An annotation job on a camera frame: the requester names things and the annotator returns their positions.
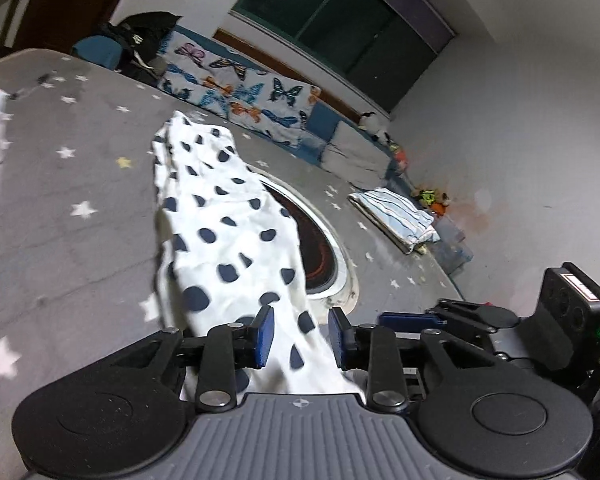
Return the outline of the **white navy polka dot garment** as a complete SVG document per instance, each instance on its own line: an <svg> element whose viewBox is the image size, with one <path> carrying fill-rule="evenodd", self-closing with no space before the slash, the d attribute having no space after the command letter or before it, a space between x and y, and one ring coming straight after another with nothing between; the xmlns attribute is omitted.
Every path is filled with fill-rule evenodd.
<svg viewBox="0 0 600 480"><path fill-rule="evenodd" d="M166 320L204 336L218 325L249 324L271 306L271 352L260 370L236 372L238 396L357 393L318 329L297 222L248 169L230 130L177 110L151 146Z"/></svg>

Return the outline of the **striped folded clothes stack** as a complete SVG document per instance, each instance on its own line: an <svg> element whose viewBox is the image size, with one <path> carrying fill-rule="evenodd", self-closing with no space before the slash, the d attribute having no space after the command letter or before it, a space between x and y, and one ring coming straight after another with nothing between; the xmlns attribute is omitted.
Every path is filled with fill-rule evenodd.
<svg viewBox="0 0 600 480"><path fill-rule="evenodd" d="M427 243L437 243L434 216L418 209L407 197L388 188L374 188L348 195L349 202L378 226L404 254Z"/></svg>

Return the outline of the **butterfly print pillow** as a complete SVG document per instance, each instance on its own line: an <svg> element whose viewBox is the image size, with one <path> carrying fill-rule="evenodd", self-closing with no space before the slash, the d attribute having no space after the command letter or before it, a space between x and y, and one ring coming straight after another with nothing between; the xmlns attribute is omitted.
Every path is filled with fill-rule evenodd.
<svg viewBox="0 0 600 480"><path fill-rule="evenodd" d="M293 148L306 136L321 96L313 84L216 54L177 30L164 40L161 55L166 72L159 88L170 96Z"/></svg>

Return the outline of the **clear plastic storage box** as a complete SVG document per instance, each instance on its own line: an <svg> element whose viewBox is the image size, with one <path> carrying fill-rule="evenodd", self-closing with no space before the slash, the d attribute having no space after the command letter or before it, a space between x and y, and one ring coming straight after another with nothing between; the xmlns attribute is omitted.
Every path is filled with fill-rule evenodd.
<svg viewBox="0 0 600 480"><path fill-rule="evenodd" d="M460 272L474 258L474 253L466 245L465 233L448 216L438 217L432 226L439 239L428 244L429 251L446 274Z"/></svg>

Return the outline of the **dark green window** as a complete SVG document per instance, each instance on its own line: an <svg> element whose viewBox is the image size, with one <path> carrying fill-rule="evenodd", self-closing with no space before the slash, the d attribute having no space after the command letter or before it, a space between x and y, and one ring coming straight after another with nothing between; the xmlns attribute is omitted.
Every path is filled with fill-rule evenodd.
<svg viewBox="0 0 600 480"><path fill-rule="evenodd" d="M385 112L454 37L427 0L237 0L233 10L290 42Z"/></svg>

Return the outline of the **black bag on sofa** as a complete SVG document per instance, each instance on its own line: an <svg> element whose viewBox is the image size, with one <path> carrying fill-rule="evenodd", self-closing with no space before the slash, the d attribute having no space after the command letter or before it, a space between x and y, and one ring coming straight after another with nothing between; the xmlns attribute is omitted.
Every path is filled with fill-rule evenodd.
<svg viewBox="0 0 600 480"><path fill-rule="evenodd" d="M105 35L122 47L117 70L134 79L147 76L152 81L160 77L166 62L159 50L180 19L181 15L151 11L132 14L117 25L105 25Z"/></svg>

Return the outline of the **round table heater insert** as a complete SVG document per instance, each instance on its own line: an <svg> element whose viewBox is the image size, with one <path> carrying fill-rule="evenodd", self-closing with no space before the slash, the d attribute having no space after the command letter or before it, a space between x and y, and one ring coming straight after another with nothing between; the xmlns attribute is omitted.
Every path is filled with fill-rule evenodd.
<svg viewBox="0 0 600 480"><path fill-rule="evenodd" d="M346 313L352 312L360 296L360 283L335 228L292 185L256 167L250 166L250 169L297 223L306 294L315 315L325 323L329 308L340 307Z"/></svg>

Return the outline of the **plush toys pile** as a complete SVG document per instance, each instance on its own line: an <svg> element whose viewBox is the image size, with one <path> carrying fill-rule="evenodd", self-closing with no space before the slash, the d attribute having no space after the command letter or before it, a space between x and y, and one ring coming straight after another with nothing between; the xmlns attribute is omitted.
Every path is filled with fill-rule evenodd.
<svg viewBox="0 0 600 480"><path fill-rule="evenodd" d="M411 198L437 217L443 217L451 203L450 196L438 188L416 188L411 192Z"/></svg>

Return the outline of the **white black plush toy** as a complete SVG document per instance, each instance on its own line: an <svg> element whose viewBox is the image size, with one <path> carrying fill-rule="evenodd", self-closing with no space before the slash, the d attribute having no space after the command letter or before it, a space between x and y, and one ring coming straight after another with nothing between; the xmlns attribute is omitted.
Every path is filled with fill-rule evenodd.
<svg viewBox="0 0 600 480"><path fill-rule="evenodd" d="M380 120L375 112L363 113L360 116L358 128L365 131L376 143L388 145L391 142L386 125Z"/></svg>

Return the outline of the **grey star tablecloth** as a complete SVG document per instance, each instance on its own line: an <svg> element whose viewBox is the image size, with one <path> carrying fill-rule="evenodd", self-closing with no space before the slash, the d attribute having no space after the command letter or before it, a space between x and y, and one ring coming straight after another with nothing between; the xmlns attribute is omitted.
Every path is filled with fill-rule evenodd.
<svg viewBox="0 0 600 480"><path fill-rule="evenodd" d="M0 479L23 464L12 413L30 392L155 332L151 141L195 107L55 51L0 60Z"/></svg>

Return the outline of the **grey cushion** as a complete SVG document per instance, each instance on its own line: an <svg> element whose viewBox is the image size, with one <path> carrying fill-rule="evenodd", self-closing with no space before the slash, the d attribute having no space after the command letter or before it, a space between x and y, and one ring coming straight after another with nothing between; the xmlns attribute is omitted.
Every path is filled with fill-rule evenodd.
<svg viewBox="0 0 600 480"><path fill-rule="evenodd" d="M387 182L390 157L346 122L338 122L321 154L321 167L356 188L380 188Z"/></svg>

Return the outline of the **black pen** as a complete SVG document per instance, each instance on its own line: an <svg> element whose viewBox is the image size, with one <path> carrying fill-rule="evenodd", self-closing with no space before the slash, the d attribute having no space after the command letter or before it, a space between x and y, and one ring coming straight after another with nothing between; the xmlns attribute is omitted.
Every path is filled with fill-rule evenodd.
<svg viewBox="0 0 600 480"><path fill-rule="evenodd" d="M33 91L35 91L36 89L43 87L44 84L47 84L49 81L50 81L50 73L46 73L41 76L38 76L38 78L35 79L35 82L34 82L34 84L32 84L32 86L27 86L27 87L21 88L19 90L16 90L15 92L9 93L9 95L7 96L7 99L9 101L17 101L19 99L23 99L26 96L28 96L29 94L31 94Z"/></svg>

